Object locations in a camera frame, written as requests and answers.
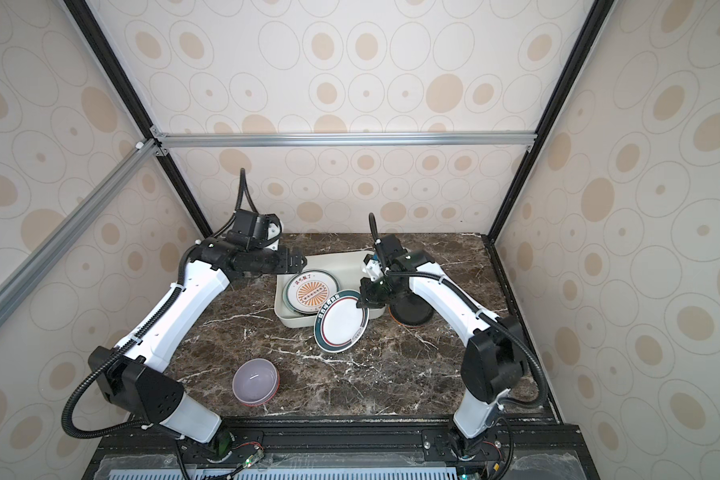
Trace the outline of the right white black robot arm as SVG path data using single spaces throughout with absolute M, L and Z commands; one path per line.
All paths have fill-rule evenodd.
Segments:
M 459 459 L 471 459 L 485 444 L 487 431 L 508 423 L 507 406 L 542 407 L 549 385 L 537 355 L 523 340 L 520 322 L 482 306 L 457 285 L 424 250 L 404 248 L 395 235 L 382 236 L 368 216 L 373 254 L 364 260 L 359 307 L 389 310 L 406 326 L 420 326 L 439 315 L 464 345 L 460 378 L 465 386 L 452 416 L 448 441 Z

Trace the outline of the white plate orange sunburst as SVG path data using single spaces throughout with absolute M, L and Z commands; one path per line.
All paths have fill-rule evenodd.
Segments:
M 301 315 L 315 315 L 322 305 L 339 290 L 335 276 L 324 270 L 307 270 L 294 275 L 284 287 L 285 305 Z

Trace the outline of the white plate dark green rim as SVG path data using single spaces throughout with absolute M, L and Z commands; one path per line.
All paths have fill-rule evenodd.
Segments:
M 345 289 L 327 299 L 313 325 L 317 346 L 328 353 L 340 353 L 355 345 L 368 326 L 370 310 L 359 305 L 360 293 Z

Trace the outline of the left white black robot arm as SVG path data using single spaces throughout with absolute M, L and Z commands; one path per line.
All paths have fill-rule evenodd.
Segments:
M 194 400 L 181 382 L 164 371 L 201 314 L 233 281 L 299 274 L 307 264 L 303 255 L 281 245 L 280 219 L 256 208 L 246 173 L 241 171 L 238 178 L 229 220 L 184 252 L 167 294 L 114 347 L 98 347 L 91 353 L 90 374 L 62 410 L 61 427 L 67 436 L 94 439 L 128 428 L 160 428 L 216 449 L 226 445 L 220 415 Z M 76 426 L 74 411 L 92 386 L 99 388 L 107 402 L 132 414 L 132 419 L 96 430 Z

